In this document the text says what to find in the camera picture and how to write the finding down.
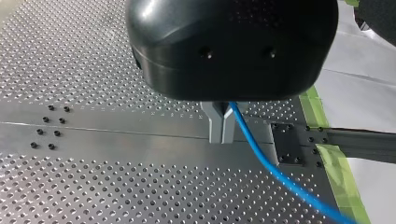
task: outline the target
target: black plastic cover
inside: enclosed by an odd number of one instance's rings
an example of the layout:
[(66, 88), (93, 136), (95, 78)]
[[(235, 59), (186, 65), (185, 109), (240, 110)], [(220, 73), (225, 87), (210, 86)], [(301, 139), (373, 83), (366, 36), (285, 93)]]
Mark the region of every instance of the black plastic cover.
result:
[(263, 101), (311, 87), (335, 35), (335, 0), (130, 0), (127, 28), (152, 89)]

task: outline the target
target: metal table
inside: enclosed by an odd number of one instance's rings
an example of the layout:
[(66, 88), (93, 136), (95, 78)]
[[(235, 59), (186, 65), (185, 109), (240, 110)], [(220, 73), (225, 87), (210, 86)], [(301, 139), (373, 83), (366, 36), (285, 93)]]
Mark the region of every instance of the metal table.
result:
[[(146, 85), (124, 4), (10, 8), (0, 34), (0, 223), (332, 223), (268, 174), (239, 129), (233, 144), (209, 144), (198, 102)], [(300, 130), (298, 98), (250, 102), (245, 118), (267, 155), (268, 123), (296, 125), (305, 165), (279, 168), (336, 206), (311, 153), (320, 138), (306, 141), (321, 133)]]

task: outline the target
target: blue tube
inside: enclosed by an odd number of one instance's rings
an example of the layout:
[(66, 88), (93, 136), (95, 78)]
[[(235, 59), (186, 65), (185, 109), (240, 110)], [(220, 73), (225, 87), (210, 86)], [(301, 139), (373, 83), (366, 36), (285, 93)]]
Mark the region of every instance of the blue tube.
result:
[(332, 209), (329, 205), (322, 203), (319, 199), (315, 196), (312, 196), (302, 187), (298, 186), (296, 183), (291, 181), (288, 177), (283, 175), (262, 153), (259, 145), (257, 144), (256, 140), (254, 139), (253, 135), (251, 134), (247, 124), (245, 123), (244, 119), (242, 118), (242, 114), (239, 111), (236, 102), (230, 102), (230, 106), (235, 113), (236, 121), (238, 122), (239, 126), (241, 127), (242, 132), (244, 133), (247, 141), (250, 143), (251, 148), (256, 154), (259, 161), (262, 165), (269, 171), (272, 172), (273, 176), (276, 177), (281, 183), (283, 182), (284, 185), (297, 196), (299, 196), (302, 200), (305, 200), (308, 204), (311, 204), (315, 208), (317, 208), (321, 214), (332, 218), (337, 223), (347, 223), (347, 224), (355, 224), (356, 221), (350, 219), (349, 217), (344, 216), (338, 210)]

